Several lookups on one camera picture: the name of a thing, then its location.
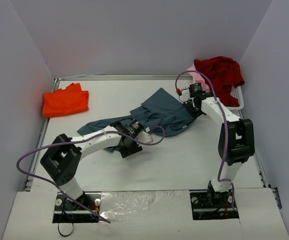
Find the orange t shirt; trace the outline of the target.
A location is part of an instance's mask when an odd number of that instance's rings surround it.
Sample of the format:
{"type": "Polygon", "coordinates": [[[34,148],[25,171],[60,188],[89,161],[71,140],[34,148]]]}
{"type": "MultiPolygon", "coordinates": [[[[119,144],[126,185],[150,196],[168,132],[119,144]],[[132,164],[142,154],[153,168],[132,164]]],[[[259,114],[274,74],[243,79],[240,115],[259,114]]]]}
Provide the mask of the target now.
{"type": "Polygon", "coordinates": [[[71,83],[65,89],[43,94],[42,114],[45,118],[65,117],[89,110],[89,91],[80,83],[71,83]]]}

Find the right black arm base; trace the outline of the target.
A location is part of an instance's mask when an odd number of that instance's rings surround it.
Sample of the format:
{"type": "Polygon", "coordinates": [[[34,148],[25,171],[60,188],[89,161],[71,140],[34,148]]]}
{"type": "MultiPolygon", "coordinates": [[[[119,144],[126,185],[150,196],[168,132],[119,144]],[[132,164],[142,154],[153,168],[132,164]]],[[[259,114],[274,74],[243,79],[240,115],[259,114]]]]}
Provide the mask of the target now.
{"type": "Polygon", "coordinates": [[[211,193],[208,190],[189,192],[191,213],[194,221],[239,219],[239,213],[232,207],[232,193],[211,193]]]}

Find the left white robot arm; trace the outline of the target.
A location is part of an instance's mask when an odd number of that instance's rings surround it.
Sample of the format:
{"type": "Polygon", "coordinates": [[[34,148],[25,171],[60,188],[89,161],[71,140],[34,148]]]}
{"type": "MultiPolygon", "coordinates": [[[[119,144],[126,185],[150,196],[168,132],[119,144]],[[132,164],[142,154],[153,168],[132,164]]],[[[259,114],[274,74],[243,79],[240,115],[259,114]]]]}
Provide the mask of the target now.
{"type": "Polygon", "coordinates": [[[80,137],[67,137],[66,134],[61,134],[53,141],[54,144],[76,143],[51,147],[40,159],[40,164],[48,175],[68,195],[67,203],[73,209],[80,209],[85,203],[84,191],[75,178],[80,160],[106,148],[118,148],[123,158],[142,150],[136,142],[115,131],[144,143],[152,141],[152,137],[139,121],[133,120],[130,124],[115,122],[101,130],[80,137]]]}

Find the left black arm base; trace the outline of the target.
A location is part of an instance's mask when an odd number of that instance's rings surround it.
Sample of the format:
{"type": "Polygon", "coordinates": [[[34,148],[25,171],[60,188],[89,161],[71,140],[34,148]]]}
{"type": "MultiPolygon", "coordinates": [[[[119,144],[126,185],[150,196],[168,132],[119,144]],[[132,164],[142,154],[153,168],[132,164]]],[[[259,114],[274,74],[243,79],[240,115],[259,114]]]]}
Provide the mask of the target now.
{"type": "MultiPolygon", "coordinates": [[[[85,192],[83,196],[77,199],[82,205],[99,213],[101,204],[100,192],[85,192]]],[[[53,224],[69,223],[98,223],[99,218],[88,210],[85,210],[75,202],[65,197],[62,193],[58,192],[56,195],[54,210],[53,210],[53,224]]]]}

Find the blue-grey t shirt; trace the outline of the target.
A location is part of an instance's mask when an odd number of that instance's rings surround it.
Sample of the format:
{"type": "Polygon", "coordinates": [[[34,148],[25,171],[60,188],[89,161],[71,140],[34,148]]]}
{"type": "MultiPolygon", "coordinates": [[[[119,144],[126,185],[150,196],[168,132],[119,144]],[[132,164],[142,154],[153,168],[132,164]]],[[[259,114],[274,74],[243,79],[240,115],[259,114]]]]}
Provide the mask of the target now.
{"type": "Polygon", "coordinates": [[[139,107],[130,111],[130,115],[100,119],[89,122],[79,128],[81,136],[97,132],[106,126],[120,122],[129,125],[137,120],[146,129],[158,136],[176,137],[183,133],[195,120],[188,110],[162,87],[145,100],[139,107]]]}

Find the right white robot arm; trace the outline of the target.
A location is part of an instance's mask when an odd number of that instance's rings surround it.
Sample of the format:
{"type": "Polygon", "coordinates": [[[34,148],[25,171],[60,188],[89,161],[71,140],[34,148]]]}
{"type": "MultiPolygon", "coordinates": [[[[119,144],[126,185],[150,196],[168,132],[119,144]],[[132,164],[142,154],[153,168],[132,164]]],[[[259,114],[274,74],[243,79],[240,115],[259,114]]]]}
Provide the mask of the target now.
{"type": "Polygon", "coordinates": [[[217,207],[224,201],[223,193],[233,190],[232,183],[238,170],[255,153],[253,122],[232,113],[212,92],[204,91],[200,83],[189,85],[188,92],[189,100],[183,105],[190,115],[209,116],[220,126],[218,154],[221,163],[206,194],[207,203],[217,207]]]}

